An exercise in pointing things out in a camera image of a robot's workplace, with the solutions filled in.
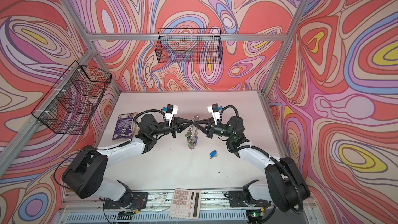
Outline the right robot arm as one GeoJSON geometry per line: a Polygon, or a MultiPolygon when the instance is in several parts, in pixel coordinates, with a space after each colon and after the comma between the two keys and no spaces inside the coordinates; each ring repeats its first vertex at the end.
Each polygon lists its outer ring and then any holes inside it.
{"type": "Polygon", "coordinates": [[[212,117],[194,121],[194,126],[210,139],[215,135],[222,137],[228,152],[250,162],[265,174],[266,184],[255,179],[242,187],[242,201],[253,205],[265,200],[282,212],[301,214],[304,200],[311,192],[293,159],[273,156],[250,143],[244,135],[244,121],[235,106],[214,104],[208,111],[212,117]]]}

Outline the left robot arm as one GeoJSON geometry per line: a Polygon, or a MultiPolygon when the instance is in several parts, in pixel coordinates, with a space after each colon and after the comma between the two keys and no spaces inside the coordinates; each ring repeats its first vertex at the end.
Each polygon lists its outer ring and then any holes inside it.
{"type": "Polygon", "coordinates": [[[159,139],[189,128],[193,121],[177,117],[173,111],[146,110],[133,118],[138,134],[127,141],[102,148],[85,146],[62,175],[62,181],[81,199],[98,196],[102,200],[118,202],[123,207],[132,201],[132,191],[123,182],[105,177],[112,165],[125,159],[150,152],[159,139]]]}

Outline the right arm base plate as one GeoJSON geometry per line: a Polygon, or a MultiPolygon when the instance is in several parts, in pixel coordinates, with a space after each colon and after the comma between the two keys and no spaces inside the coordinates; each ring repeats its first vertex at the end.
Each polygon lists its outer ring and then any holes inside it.
{"type": "Polygon", "coordinates": [[[263,207],[268,208],[272,204],[265,200],[255,200],[243,190],[232,190],[224,194],[229,200],[230,207],[263,207]]]}

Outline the round keyring disc with keys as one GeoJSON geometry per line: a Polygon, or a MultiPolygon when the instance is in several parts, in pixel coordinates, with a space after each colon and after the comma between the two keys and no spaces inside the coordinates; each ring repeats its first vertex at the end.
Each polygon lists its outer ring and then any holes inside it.
{"type": "Polygon", "coordinates": [[[195,149],[198,142],[198,128],[192,124],[185,133],[187,139],[187,146],[190,150],[195,149]]]}

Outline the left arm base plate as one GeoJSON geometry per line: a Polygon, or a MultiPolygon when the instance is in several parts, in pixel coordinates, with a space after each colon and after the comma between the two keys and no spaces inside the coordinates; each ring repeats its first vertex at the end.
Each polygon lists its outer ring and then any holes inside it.
{"type": "Polygon", "coordinates": [[[106,199],[104,209],[138,209],[146,208],[148,202],[148,192],[132,192],[123,196],[119,201],[106,199]]]}

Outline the blue tag key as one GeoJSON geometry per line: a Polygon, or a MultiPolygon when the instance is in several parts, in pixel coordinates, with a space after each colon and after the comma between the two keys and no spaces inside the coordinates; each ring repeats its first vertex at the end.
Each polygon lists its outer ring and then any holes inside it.
{"type": "Polygon", "coordinates": [[[217,151],[216,150],[213,150],[210,154],[209,154],[209,158],[210,159],[212,159],[212,158],[215,158],[215,157],[217,157],[217,151]]]}

